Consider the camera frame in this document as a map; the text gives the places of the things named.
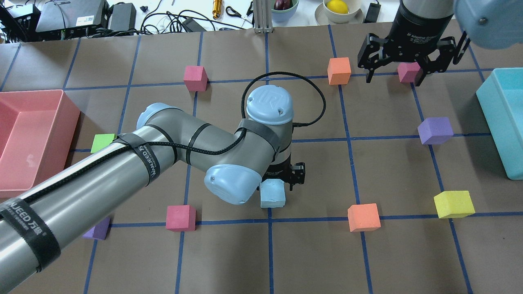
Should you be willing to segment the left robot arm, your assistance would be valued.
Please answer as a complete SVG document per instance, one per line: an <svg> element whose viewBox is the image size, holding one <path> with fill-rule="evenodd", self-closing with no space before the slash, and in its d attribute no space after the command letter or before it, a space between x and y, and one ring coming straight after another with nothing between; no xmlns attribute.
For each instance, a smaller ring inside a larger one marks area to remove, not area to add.
<svg viewBox="0 0 523 294"><path fill-rule="evenodd" d="M204 184L232 205L246 203L271 166L288 161L293 99L263 85L243 99L233 134L164 103L136 130L1 204L1 292L54 262L61 251L176 162L206 172Z"/></svg>

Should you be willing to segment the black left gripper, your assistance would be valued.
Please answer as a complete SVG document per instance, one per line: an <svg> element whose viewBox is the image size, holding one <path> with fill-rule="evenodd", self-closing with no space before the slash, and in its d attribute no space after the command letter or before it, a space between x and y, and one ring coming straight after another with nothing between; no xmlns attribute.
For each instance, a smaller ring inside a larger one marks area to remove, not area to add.
<svg viewBox="0 0 523 294"><path fill-rule="evenodd" d="M280 179L289 184L289 190L292 192L295 185L304 184L305 178L305 162L299 162L292 165L291 155L289 155L284 161L269 165L262 177L262 182L267 179Z"/></svg>

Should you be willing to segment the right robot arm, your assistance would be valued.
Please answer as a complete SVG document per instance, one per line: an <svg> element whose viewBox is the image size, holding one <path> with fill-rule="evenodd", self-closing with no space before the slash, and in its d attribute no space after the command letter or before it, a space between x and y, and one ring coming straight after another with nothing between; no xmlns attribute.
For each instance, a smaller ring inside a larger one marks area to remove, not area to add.
<svg viewBox="0 0 523 294"><path fill-rule="evenodd" d="M366 82L391 62L417 63L428 74L457 65L472 42L485 49L522 43L521 0L402 0L385 38L370 33L358 53Z"/></svg>

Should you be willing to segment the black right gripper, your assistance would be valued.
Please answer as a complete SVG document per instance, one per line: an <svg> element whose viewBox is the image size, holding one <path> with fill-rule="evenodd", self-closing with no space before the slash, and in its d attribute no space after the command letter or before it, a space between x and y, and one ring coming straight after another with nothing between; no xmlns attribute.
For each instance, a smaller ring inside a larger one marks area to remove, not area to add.
<svg viewBox="0 0 523 294"><path fill-rule="evenodd" d="M391 62L417 62L420 73L415 86L420 86L427 75L447 71L457 63L454 37L442 38L453 13L428 16L413 11L397 11L391 30L385 38L368 34L358 53L358 67L366 70L370 83L374 71Z"/></svg>

